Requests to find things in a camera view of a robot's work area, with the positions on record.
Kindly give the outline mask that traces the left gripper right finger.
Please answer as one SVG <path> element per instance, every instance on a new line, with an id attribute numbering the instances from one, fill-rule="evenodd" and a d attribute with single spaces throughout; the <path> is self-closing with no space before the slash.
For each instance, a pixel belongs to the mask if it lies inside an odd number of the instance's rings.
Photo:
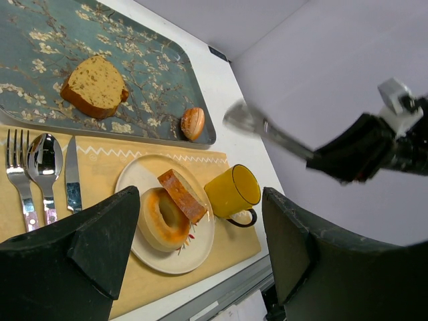
<path id="1" fill-rule="evenodd" d="M 266 187 L 263 224 L 288 320 L 426 320 L 427 243 L 377 241 Z"/>

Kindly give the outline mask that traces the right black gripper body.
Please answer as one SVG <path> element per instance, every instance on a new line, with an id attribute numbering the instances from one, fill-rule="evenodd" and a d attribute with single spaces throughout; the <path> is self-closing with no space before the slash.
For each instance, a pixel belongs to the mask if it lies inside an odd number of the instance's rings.
<path id="1" fill-rule="evenodd" d="M 396 140 L 382 169 L 427 176 L 427 97 L 418 97 L 416 103 L 422 108 L 422 118 Z"/>

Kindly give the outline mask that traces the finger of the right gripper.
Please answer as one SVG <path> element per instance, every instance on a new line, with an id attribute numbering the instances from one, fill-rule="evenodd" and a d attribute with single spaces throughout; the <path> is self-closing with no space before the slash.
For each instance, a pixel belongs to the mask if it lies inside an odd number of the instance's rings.
<path id="1" fill-rule="evenodd" d="M 394 143 L 395 133 L 387 123 L 364 113 L 340 136 L 315 150 L 306 167 L 341 183 L 363 183 L 377 173 Z"/>

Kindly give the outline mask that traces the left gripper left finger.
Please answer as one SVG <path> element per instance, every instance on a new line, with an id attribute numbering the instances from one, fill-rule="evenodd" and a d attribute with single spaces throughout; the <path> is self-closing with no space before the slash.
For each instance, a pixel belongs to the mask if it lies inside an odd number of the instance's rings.
<path id="1" fill-rule="evenodd" d="M 107 320 L 120 294 L 139 211 L 139 191 L 129 186 L 2 242 L 1 319 Z"/>

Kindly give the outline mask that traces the orange glazed bagel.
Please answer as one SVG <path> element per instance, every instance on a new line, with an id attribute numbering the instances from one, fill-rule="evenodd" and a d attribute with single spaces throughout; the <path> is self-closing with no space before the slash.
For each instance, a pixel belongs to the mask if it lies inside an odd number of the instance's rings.
<path id="1" fill-rule="evenodd" d="M 190 225 L 164 188 L 152 188 L 141 195 L 138 228 L 151 247 L 175 251 L 187 240 Z"/>

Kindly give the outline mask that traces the metal serving tongs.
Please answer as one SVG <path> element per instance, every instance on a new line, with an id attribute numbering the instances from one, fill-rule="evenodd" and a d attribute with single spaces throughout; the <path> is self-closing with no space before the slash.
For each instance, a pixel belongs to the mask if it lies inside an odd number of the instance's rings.
<path id="1" fill-rule="evenodd" d="M 258 135 L 308 161 L 318 155 L 291 134 L 278 128 L 259 108 L 238 100 L 224 114 L 224 125 L 251 135 Z"/>

